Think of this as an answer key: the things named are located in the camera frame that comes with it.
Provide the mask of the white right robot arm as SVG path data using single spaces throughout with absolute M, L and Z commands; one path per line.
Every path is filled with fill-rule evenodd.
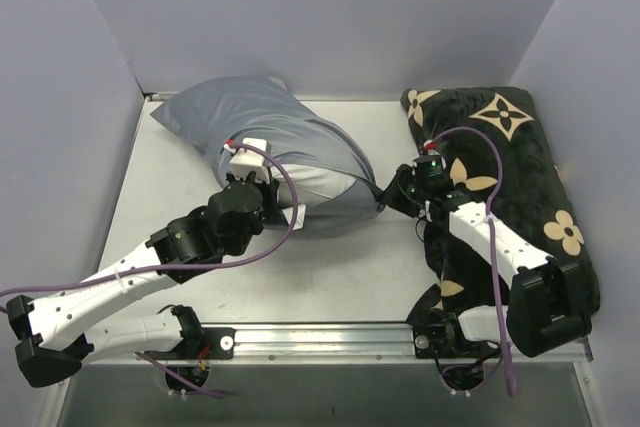
M 432 239 L 456 239 L 491 267 L 494 303 L 450 315 L 443 332 L 450 353 L 465 356 L 493 342 L 533 358 L 591 333 L 586 264 L 562 261 L 523 239 L 488 202 L 454 186 L 439 153 L 400 165 L 379 200 L 424 219 Z

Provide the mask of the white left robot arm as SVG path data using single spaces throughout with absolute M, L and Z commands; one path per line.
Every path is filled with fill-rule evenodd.
M 169 359 L 198 355 L 207 337 L 194 309 L 170 306 L 148 317 L 112 315 L 243 255 L 277 210 L 275 179 L 227 178 L 207 204 L 169 222 L 109 268 L 50 296 L 20 294 L 6 304 L 18 339 L 18 368 L 34 388 L 48 387 L 105 357 L 141 351 Z

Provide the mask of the grey pillowcase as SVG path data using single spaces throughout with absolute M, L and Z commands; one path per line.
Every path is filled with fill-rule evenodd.
M 365 152 L 341 127 L 317 115 L 273 77 L 216 78 L 183 90 L 156 108 L 152 118 L 188 143 L 209 164 L 220 185 L 226 182 L 231 154 L 228 139 L 266 141 L 281 165 L 271 174 L 280 185 L 277 205 L 290 211 L 297 203 L 285 164 L 326 168 L 354 176 L 370 193 L 370 213 L 353 227 L 375 218 L 382 206 L 374 170 Z

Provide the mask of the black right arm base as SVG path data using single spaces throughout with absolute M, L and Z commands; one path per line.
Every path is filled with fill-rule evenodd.
M 454 314 L 428 312 L 426 320 L 412 324 L 415 355 L 419 359 L 488 359 L 500 355 L 492 342 L 471 341 L 464 337 Z

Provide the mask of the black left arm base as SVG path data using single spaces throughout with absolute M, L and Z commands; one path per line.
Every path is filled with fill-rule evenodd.
M 138 351 L 156 360 L 229 360 L 233 358 L 236 330 L 205 327 L 188 306 L 167 305 L 144 320 L 159 322 Z

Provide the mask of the white pillow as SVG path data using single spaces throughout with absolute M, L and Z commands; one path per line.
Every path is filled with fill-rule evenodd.
M 295 230 L 339 229 L 369 215 L 370 193 L 354 176 L 301 164 L 285 164 L 284 168 L 297 192 Z

